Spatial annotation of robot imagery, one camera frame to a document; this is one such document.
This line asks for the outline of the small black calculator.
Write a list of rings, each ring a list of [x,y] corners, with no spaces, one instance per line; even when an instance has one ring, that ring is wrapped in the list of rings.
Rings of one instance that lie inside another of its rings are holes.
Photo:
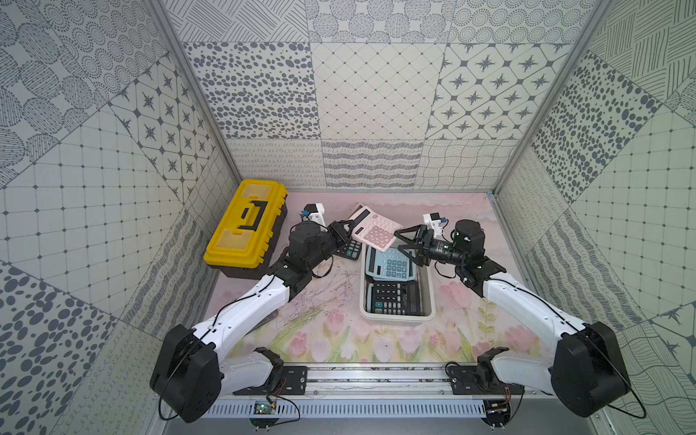
[[[362,253],[363,244],[351,239],[346,245],[335,251],[337,257],[342,257],[351,261],[357,261]]]

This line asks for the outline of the white plastic storage box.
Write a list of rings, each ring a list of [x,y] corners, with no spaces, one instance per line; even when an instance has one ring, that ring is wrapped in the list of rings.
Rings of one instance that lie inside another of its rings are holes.
[[[392,248],[397,248],[399,250],[401,244],[397,242]],[[375,282],[371,277],[368,277],[365,273],[365,255],[366,250],[369,246],[365,246],[362,249],[360,256],[361,262],[361,295],[360,295],[360,311],[361,315],[370,322],[373,323],[391,323],[391,324],[401,324],[402,326],[415,326],[415,324],[423,324],[431,321],[435,317],[436,306],[435,306],[435,295],[432,289],[431,272],[426,266],[417,268],[416,281],[420,288],[420,295],[422,296],[422,315],[421,316],[397,316],[397,315],[375,315],[368,313],[365,308],[366,302],[366,290],[367,285],[371,282]]]

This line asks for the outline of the pink calculator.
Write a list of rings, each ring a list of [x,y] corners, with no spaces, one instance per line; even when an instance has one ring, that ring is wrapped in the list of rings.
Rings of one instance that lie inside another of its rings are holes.
[[[352,237],[380,252],[388,250],[396,240],[394,233],[403,226],[384,217],[371,208],[359,204],[350,217]]]

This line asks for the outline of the small blue calculator back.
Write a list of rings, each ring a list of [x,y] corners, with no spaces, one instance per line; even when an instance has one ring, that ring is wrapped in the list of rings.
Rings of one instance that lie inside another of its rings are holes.
[[[416,272],[413,261],[397,248],[381,252],[370,246],[366,250],[365,273],[375,281],[413,281]]]

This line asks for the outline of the black calculator back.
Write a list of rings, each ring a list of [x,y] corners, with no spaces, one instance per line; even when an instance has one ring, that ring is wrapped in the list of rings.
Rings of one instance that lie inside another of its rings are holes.
[[[422,296],[416,281],[375,281],[367,285],[365,308],[375,315],[421,316]]]

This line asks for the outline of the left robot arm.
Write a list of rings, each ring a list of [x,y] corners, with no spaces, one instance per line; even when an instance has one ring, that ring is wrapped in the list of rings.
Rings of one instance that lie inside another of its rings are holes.
[[[168,331],[150,378],[150,389],[159,401],[191,423],[220,395],[244,389],[276,391],[284,366],[276,353],[260,347],[250,355],[223,360],[242,338],[317,277],[315,268],[349,243],[354,228],[351,220],[326,227],[313,221],[293,226],[287,249],[248,292],[192,328],[178,324]]]

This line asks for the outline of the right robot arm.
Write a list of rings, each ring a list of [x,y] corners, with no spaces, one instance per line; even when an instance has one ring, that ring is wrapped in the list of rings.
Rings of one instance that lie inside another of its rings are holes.
[[[552,352],[531,357],[505,346],[477,358],[482,389],[516,384],[552,394],[569,411],[588,417],[632,392],[629,374],[614,331],[602,322],[589,324],[535,294],[485,253],[485,233],[477,221],[462,219],[451,240],[440,240],[426,224],[395,231],[400,250],[417,266],[451,265],[462,284],[505,310]]]

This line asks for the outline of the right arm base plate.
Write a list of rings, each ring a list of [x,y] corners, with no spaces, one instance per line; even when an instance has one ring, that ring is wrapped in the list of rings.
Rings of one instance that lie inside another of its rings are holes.
[[[444,372],[449,378],[454,395],[522,395],[525,388],[517,384],[504,384],[494,374],[487,373],[476,365],[448,362]]]

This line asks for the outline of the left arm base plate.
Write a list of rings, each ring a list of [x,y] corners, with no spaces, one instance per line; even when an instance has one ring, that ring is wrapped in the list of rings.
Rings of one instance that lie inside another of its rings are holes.
[[[261,396],[276,394],[281,396],[301,396],[306,393],[307,376],[307,366],[283,366],[281,369],[274,369],[265,384],[235,391],[234,395]]]

